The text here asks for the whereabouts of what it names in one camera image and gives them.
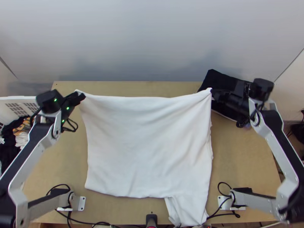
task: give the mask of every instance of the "tan tabletop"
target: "tan tabletop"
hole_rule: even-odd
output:
[[[63,96],[75,89],[94,95],[126,97],[176,97],[197,91],[201,82],[54,82],[53,88]],[[85,209],[73,212],[72,218],[85,222],[106,221],[111,224],[145,224],[146,214],[158,216],[159,224],[170,224],[164,199],[126,198],[104,195],[86,190],[87,137],[79,108],[70,116],[79,129],[75,133],[65,132],[51,148],[47,149],[34,171],[27,179],[24,192],[29,200],[44,196],[57,184],[70,185],[77,195],[86,196]],[[280,179],[272,153],[266,141],[253,129],[239,129],[235,122],[212,113],[211,139],[214,159],[207,202],[211,215],[217,208],[217,184],[227,182],[232,187],[251,187],[254,192],[276,195]],[[238,212],[241,217],[216,217],[211,223],[237,223],[272,221],[273,216],[247,208]],[[66,223],[57,212],[40,217],[38,222]]]

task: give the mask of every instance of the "gray wall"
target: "gray wall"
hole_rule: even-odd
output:
[[[0,3],[0,56],[23,95],[54,80],[201,81],[211,68],[274,81],[304,47],[302,0]]]

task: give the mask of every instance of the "white fabric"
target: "white fabric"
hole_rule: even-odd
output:
[[[85,95],[85,188],[165,198],[174,225],[205,222],[213,158],[210,89],[174,98]]]

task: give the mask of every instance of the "white laundry basket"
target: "white laundry basket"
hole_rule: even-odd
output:
[[[0,97],[0,134],[3,126],[21,116],[31,116],[37,109],[36,97]]]

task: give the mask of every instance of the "black wire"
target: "black wire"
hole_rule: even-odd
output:
[[[225,184],[225,185],[227,185],[230,189],[232,189],[232,188],[230,187],[230,185],[227,184],[226,182],[219,182],[219,184],[217,185],[217,189],[218,189],[219,193],[221,193],[223,196],[230,197],[229,195],[225,195],[225,194],[223,194],[223,193],[220,191],[220,185],[221,185],[221,184]]]
[[[55,189],[55,188],[57,188],[57,187],[59,187],[59,186],[66,186],[66,187],[68,188],[68,191],[71,190],[71,188],[70,188],[67,184],[58,184],[58,185],[52,187],[52,188],[47,192],[46,195],[48,195],[53,189]],[[69,205],[71,206],[71,203],[70,203],[70,195],[69,195],[69,197],[68,197],[68,202],[69,202]],[[78,220],[76,220],[76,219],[71,218],[72,211],[69,211],[69,212],[68,212],[68,215],[65,215],[65,214],[63,214],[63,213],[61,213],[60,211],[57,211],[57,210],[55,210],[55,211],[67,219],[67,224],[68,224],[68,227],[69,227],[69,228],[71,228],[70,221],[74,221],[74,222],[77,222],[77,223],[80,223],[80,224],[85,224],[85,225],[93,225],[93,227],[94,227],[95,225],[111,226],[111,224],[110,224],[110,223],[107,223],[107,222],[91,223],[91,222],[82,222],[82,221],[78,221]]]
[[[70,128],[67,128],[67,127],[62,127],[62,129],[65,130],[65,131],[76,132],[77,129],[78,129],[78,124],[77,124],[75,121],[71,120],[70,118],[68,118],[66,121],[68,122],[68,124],[69,124],[73,129],[70,129]]]
[[[228,197],[227,199],[225,199],[225,200],[220,204],[220,206],[218,207],[218,209],[217,209],[212,215],[210,215],[209,217],[207,217],[207,220],[213,218],[213,217],[215,216],[215,214],[222,208],[223,204],[224,204],[227,200],[229,200],[229,199],[231,199],[231,196]]]
[[[31,127],[33,126],[33,119],[34,119],[34,117],[35,117],[40,111],[41,111],[41,107],[38,108],[38,109],[34,112],[34,114],[30,117],[30,125],[31,125]]]
[[[217,189],[218,189],[218,191],[219,191],[223,196],[226,196],[227,199],[225,199],[225,200],[220,204],[220,206],[218,207],[218,209],[217,209],[212,215],[210,215],[209,217],[207,217],[206,220],[211,219],[211,218],[214,218],[214,217],[225,216],[225,215],[234,215],[234,216],[237,217],[237,218],[240,218],[240,217],[241,217],[241,216],[240,216],[239,214],[237,214],[235,211],[232,211],[232,213],[226,213],[226,214],[219,214],[219,215],[216,214],[216,213],[222,208],[223,204],[224,204],[227,200],[232,199],[231,196],[225,195],[225,194],[223,194],[223,193],[220,191],[220,185],[221,185],[221,184],[225,184],[225,185],[227,185],[230,189],[232,189],[231,186],[230,186],[229,184],[227,184],[226,182],[219,182],[219,184],[217,185]]]
[[[58,184],[58,185],[52,187],[52,188],[47,192],[46,196],[47,196],[54,188],[57,188],[57,187],[59,187],[59,186],[66,186],[66,187],[68,188],[68,190],[71,191],[71,188],[70,188],[67,184]]]
[[[66,219],[66,221],[67,221],[67,223],[68,223],[68,227],[69,227],[69,228],[72,228],[72,227],[71,227],[71,224],[70,224],[70,220],[69,220],[69,218],[71,217],[71,214],[72,214],[72,212],[71,212],[71,211],[69,211],[69,213],[68,213],[68,217],[67,217],[67,219]]]

